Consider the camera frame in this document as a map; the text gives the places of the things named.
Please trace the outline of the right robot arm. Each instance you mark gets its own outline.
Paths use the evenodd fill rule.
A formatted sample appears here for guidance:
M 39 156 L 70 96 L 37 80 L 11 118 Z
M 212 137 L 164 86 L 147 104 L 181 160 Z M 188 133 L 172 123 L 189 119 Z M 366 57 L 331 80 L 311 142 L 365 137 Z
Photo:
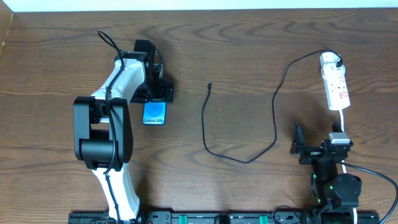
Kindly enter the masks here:
M 353 223 L 353 209 L 359 206 L 362 181 L 349 173 L 339 173 L 337 163 L 348 157 L 353 146 L 349 136 L 337 123 L 333 131 L 317 147 L 307 146 L 302 128 L 297 123 L 290 148 L 291 154 L 299 156 L 301 165 L 313 169 L 311 188 L 319 205 L 302 215 L 302 223 Z

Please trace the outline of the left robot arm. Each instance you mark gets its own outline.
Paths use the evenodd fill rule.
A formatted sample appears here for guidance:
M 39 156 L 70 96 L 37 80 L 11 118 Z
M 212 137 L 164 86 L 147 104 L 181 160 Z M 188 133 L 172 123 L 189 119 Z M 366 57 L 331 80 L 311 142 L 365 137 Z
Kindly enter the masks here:
M 98 178 L 109 205 L 107 215 L 83 223 L 146 222 L 129 170 L 134 145 L 129 104 L 144 106 L 144 125 L 161 126 L 174 100 L 174 85 L 164 80 L 162 63 L 154 62 L 158 50 L 151 41 L 137 40 L 132 51 L 117 53 L 104 84 L 73 103 L 75 156 Z

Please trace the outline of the blue Galaxy smartphone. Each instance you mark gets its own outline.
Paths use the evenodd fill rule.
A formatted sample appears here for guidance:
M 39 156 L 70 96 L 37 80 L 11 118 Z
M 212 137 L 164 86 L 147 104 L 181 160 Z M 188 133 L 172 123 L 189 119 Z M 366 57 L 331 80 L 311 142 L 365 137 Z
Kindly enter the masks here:
M 166 117 L 166 103 L 147 102 L 144 104 L 142 123 L 144 125 L 164 125 Z

